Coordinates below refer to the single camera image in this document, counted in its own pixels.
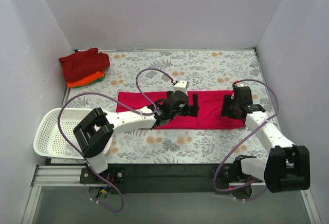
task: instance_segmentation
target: cable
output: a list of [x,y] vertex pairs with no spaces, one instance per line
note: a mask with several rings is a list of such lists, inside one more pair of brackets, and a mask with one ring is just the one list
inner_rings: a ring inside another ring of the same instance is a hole
[[[64,111],[64,109],[68,106],[68,104],[70,103],[70,102],[72,102],[74,99],[76,99],[76,98],[78,98],[78,97],[81,97],[81,96],[86,96],[86,95],[97,95],[97,96],[102,96],[102,97],[105,97],[105,98],[107,98],[107,99],[110,99],[111,101],[114,101],[114,102],[116,102],[116,103],[118,103],[119,105],[121,105],[121,106],[123,106],[123,107],[125,107],[126,109],[128,109],[129,111],[132,111],[132,112],[134,112],[134,113],[136,113],[136,114],[141,114],[141,115],[144,115],[144,116],[150,116],[150,115],[153,115],[153,114],[155,114],[156,113],[156,111],[157,111],[157,106],[156,106],[156,104],[150,99],[150,98],[148,98],[144,93],[143,93],[143,91],[141,90],[141,88],[140,88],[140,86],[139,86],[139,84],[138,84],[138,78],[139,78],[139,76],[143,73],[143,72],[145,72],[145,71],[148,71],[148,70],[155,70],[155,71],[159,71],[159,72],[161,72],[161,73],[163,73],[165,76],[167,76],[170,80],[171,80],[171,82],[172,83],[174,83],[174,79],[169,75],[169,74],[167,74],[166,72],[164,72],[163,70],[160,70],[160,69],[157,69],[157,68],[146,68],[146,69],[143,69],[142,71],[140,71],[138,74],[137,74],[137,76],[136,76],[136,86],[137,86],[137,89],[139,90],[139,92],[147,99],[147,100],[149,100],[149,102],[154,106],[154,110],[153,110],[153,112],[152,113],[140,113],[139,111],[136,111],[136,110],[134,110],[134,109],[132,109],[131,107],[128,107],[127,105],[125,105],[125,104],[123,104],[123,103],[121,103],[121,102],[119,102],[118,100],[116,100],[116,99],[114,99],[114,98],[112,98],[112,97],[110,97],[110,96],[107,96],[107,95],[105,95],[105,94],[102,94],[102,93],[97,93],[97,92],[86,92],[86,93],[81,93],[81,94],[78,94],[78,95],[76,95],[76,96],[74,96],[74,97],[72,97],[71,99],[69,99],[64,105],[63,105],[63,107],[61,108],[61,110],[60,110],[60,112],[59,112],[59,114],[58,114],[58,119],[57,119],[57,126],[58,126],[58,129],[59,129],[59,131],[60,131],[60,133],[61,133],[61,135],[63,136],[63,138],[65,139],[65,141],[66,142],[68,142],[68,144],[69,145],[71,145],[80,155],[81,155],[81,157],[84,159],[84,160],[87,160],[86,158],[84,158],[84,156],[83,156],[83,153],[67,138],[67,136],[64,134],[64,132],[63,132],[63,130],[62,130],[62,127],[61,127],[61,116],[62,116],[62,114],[63,114],[63,111]],[[105,178],[103,178],[101,175],[99,175],[98,173],[96,173],[96,171],[90,166],[90,165],[88,165],[88,168],[93,172],[93,174],[95,174],[99,179],[101,179],[102,181],[104,181],[105,183],[107,183],[108,185],[110,185],[111,186],[111,189],[113,188],[114,190],[116,190],[117,191],[117,193],[120,195],[120,199],[121,199],[121,207],[120,208],[118,208],[118,209],[113,209],[112,207],[110,207],[110,206],[108,206],[107,204],[105,204],[105,203],[102,203],[101,201],[98,201],[98,200],[96,200],[96,199],[94,199],[93,198],[93,200],[96,202],[96,203],[99,203],[99,204],[101,204],[101,205],[103,205],[104,207],[106,207],[107,209],[109,209],[109,210],[111,210],[112,212],[114,212],[114,213],[118,213],[118,212],[120,212],[122,209],[123,209],[123,207],[124,207],[124,200],[123,200],[123,196],[122,196],[122,193],[120,192],[120,190],[112,183],[112,182],[109,182],[108,180],[106,180]]]
[[[224,158],[224,160],[219,164],[216,172],[215,172],[215,175],[213,177],[213,188],[215,191],[217,192],[220,192],[220,193],[227,193],[227,192],[232,192],[232,191],[235,191],[237,189],[241,189],[241,188],[244,188],[244,187],[247,187],[247,186],[250,186],[252,183],[255,183],[256,181],[252,180],[250,182],[247,182],[243,185],[239,185],[239,186],[236,186],[234,188],[231,188],[231,189],[219,189],[216,187],[216,179],[217,179],[217,176],[218,176],[218,173],[220,172],[221,168],[223,167],[224,163],[227,161],[227,159],[234,153],[234,151],[236,151],[236,149],[241,145],[243,144],[245,141],[247,141],[252,135],[254,135],[255,133],[257,133],[265,124],[267,124],[267,122],[271,119],[273,119],[275,116],[278,115],[279,113],[279,110],[280,110],[280,106],[279,106],[279,101],[278,101],[278,97],[277,95],[274,93],[274,91],[268,87],[265,83],[263,83],[262,81],[259,81],[259,80],[255,80],[255,79],[243,79],[243,80],[238,80],[236,81],[234,84],[236,83],[241,83],[241,82],[246,82],[246,81],[253,81],[253,82],[257,82],[257,83],[260,83],[262,85],[264,85],[266,88],[268,88],[271,93],[273,94],[274,96],[274,99],[276,101],[276,104],[277,104],[277,110],[275,111],[275,113],[268,117],[266,119],[266,121],[264,121],[262,124],[260,124],[254,131],[252,131],[249,135],[247,135],[241,142],[239,142],[228,154],[227,156]],[[267,188],[265,188],[265,190],[263,190],[259,195],[255,196],[255,197],[252,197],[252,198],[249,198],[249,199],[245,199],[245,201],[250,201],[250,200],[254,200],[254,199],[257,199],[258,197],[260,197],[265,191],[266,191]]]

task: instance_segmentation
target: green cloth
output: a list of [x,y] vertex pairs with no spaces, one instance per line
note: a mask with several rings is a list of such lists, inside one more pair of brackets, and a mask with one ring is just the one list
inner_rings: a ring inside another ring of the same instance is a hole
[[[90,82],[89,84],[98,83],[98,82],[101,82],[101,81],[103,81],[104,79],[105,79],[105,75],[104,75],[103,77],[99,78],[99,79],[96,79],[96,80],[94,80],[94,81]],[[81,87],[84,87],[84,86],[73,87],[73,89],[81,88]]]

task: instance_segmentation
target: floral pattern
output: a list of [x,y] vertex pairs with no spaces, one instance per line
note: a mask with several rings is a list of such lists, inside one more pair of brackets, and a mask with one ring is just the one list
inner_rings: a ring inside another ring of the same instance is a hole
[[[147,67],[162,69],[178,80],[188,80],[189,90],[231,89],[240,79],[262,80],[254,51],[129,51],[109,52],[111,66],[102,82],[71,89],[69,98],[83,92],[101,92],[118,98],[118,92],[138,92],[135,77]],[[139,78],[143,91],[171,90],[169,79],[159,72],[145,72]],[[266,89],[248,83],[255,103],[272,114],[273,107]],[[83,96],[69,107],[116,110],[116,103],[100,96]],[[135,130],[119,134],[106,153],[108,163],[219,163],[250,131],[233,130]],[[266,151],[253,136],[229,158],[237,155],[265,157]]]

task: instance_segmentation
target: white laundry basket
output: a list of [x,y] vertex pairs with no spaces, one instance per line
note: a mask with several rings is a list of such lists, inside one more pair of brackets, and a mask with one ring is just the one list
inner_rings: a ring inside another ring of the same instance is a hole
[[[36,132],[33,148],[34,151],[46,157],[57,157],[67,159],[82,159],[80,155],[73,156],[65,153],[67,145],[65,139],[60,134],[57,126],[57,118],[60,108],[55,108],[49,111],[42,119],[39,128]],[[61,116],[61,127],[67,138],[72,141],[75,137],[73,129],[86,117],[92,109],[82,108],[66,108]],[[109,150],[113,138],[110,138],[107,143],[104,153]]]

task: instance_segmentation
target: red cloth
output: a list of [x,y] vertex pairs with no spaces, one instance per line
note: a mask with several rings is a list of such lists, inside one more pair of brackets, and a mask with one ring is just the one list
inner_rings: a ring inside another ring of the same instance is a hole
[[109,67],[109,57],[99,53],[98,48],[75,52],[67,57],[59,58],[66,82],[75,82],[97,71]]
[[[167,98],[166,92],[146,92],[152,101]],[[221,116],[222,104],[225,95],[232,95],[233,90],[216,91],[189,91],[189,103],[192,104],[192,95],[198,94],[200,107],[198,117],[177,116],[169,124],[158,129],[234,129],[243,127],[241,120]],[[139,109],[150,104],[141,93],[119,92],[118,100],[133,109]],[[127,111],[117,105],[116,112]]]

